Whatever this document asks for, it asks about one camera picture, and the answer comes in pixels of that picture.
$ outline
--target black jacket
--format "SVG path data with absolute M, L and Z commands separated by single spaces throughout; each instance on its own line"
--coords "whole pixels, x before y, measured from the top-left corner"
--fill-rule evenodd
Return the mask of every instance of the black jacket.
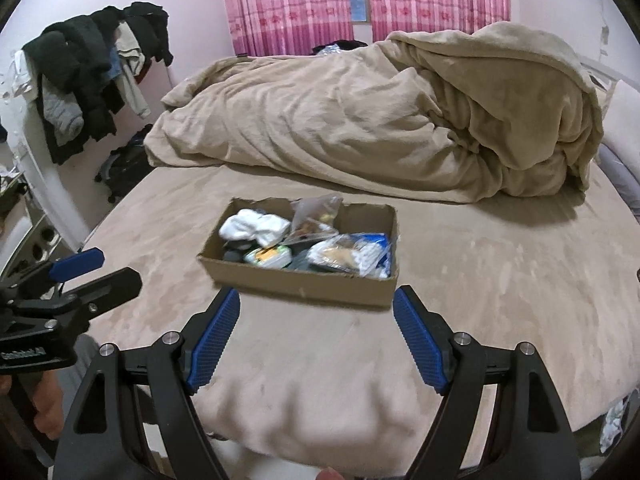
M 95 26 L 100 30 L 105 45 L 107 45 L 107 47 L 113 45 L 115 43 L 113 35 L 120 25 L 120 21 L 125 18 L 124 12 L 117 7 L 109 6 L 103 10 L 92 12 L 89 14 L 89 17 L 94 20 Z
M 124 14 L 142 54 L 149 59 L 163 60 L 166 66 L 171 65 L 174 56 L 169 52 L 169 15 L 164 9 L 147 2 L 133 2 L 124 9 Z
M 73 92 L 82 110 L 82 132 L 71 142 L 57 146 L 53 127 L 44 120 L 42 95 L 38 97 L 36 105 L 54 163 L 63 164 L 70 156 L 81 152 L 90 137 L 100 140 L 116 132 L 113 117 L 101 95 L 104 72 L 111 67 L 109 51 L 91 18 L 76 16 L 66 22 L 54 23 L 23 49 L 39 72 L 57 88 Z

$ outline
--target white cloth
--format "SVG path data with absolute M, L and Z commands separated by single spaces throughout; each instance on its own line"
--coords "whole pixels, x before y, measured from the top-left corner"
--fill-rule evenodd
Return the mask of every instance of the white cloth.
M 15 75 L 12 82 L 14 97 L 21 95 L 27 102 L 33 101 L 38 96 L 36 84 L 36 69 L 23 50 L 14 55 Z
M 284 238 L 290 222 L 277 215 L 263 215 L 241 209 L 230 216 L 218 231 L 225 240 L 256 240 L 262 247 L 272 247 Z
M 120 22 L 115 33 L 115 46 L 122 62 L 122 74 L 116 76 L 116 86 L 124 101 L 141 119 L 146 118 L 151 110 L 142 95 L 135 76 L 140 74 L 145 64 L 140 44 L 126 22 Z
M 140 44 L 127 22 L 120 22 L 115 32 L 115 39 L 116 50 L 122 58 L 122 63 L 129 65 L 133 75 L 140 74 L 145 65 L 145 55 L 142 54 Z
M 144 119 L 151 114 L 151 109 L 140 88 L 138 88 L 136 78 L 127 63 L 122 64 L 122 74 L 116 76 L 114 81 L 126 104 L 131 107 L 138 117 Z

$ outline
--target blue gripper pad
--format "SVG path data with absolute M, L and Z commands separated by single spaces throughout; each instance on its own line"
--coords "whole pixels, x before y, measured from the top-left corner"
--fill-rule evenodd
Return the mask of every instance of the blue gripper pad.
M 238 317 L 240 317 L 240 295 L 232 288 L 191 354 L 191 371 L 187 384 L 194 393 L 199 387 L 209 384 Z
M 104 264 L 104 254 L 100 249 L 89 249 L 58 260 L 49 270 L 49 279 L 56 283 L 65 283 L 92 270 L 100 269 Z
M 393 310 L 396 323 L 414 357 L 422 380 L 442 394 L 449 385 L 442 352 L 416 312 L 416 306 L 402 288 L 398 288 L 394 294 Z

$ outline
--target plastic bag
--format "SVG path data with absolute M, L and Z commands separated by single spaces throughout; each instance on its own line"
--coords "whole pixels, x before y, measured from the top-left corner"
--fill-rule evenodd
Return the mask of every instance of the plastic bag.
M 329 45 L 324 47 L 316 56 L 330 56 L 331 54 L 341 54 L 342 49 L 337 45 Z
M 391 276 L 391 243 L 387 236 L 384 233 L 358 233 L 356 236 L 362 236 L 367 242 L 375 242 L 384 250 L 384 255 L 367 276 L 384 279 Z
M 306 259 L 319 267 L 367 276 L 389 252 L 386 237 L 385 242 L 367 240 L 362 234 L 337 235 L 311 247 Z
M 338 215 L 342 197 L 332 193 L 314 198 L 301 198 L 293 204 L 291 232 L 282 242 L 293 245 L 300 242 L 326 240 L 338 234 L 334 220 Z

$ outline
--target food package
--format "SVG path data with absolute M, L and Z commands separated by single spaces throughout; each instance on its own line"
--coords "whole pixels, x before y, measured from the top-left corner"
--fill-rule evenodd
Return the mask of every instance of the food package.
M 340 204 L 342 197 L 335 193 L 315 198 L 301 198 L 293 202 L 291 232 L 282 242 L 283 245 L 326 240 L 337 235 L 334 220 Z
M 244 260 L 256 267 L 282 269 L 291 263 L 291 249 L 284 246 L 256 249 L 245 254 Z
M 382 236 L 384 241 L 380 243 L 368 240 L 364 234 L 337 235 L 315 244 L 306 258 L 319 267 L 367 276 L 388 255 L 390 245 Z

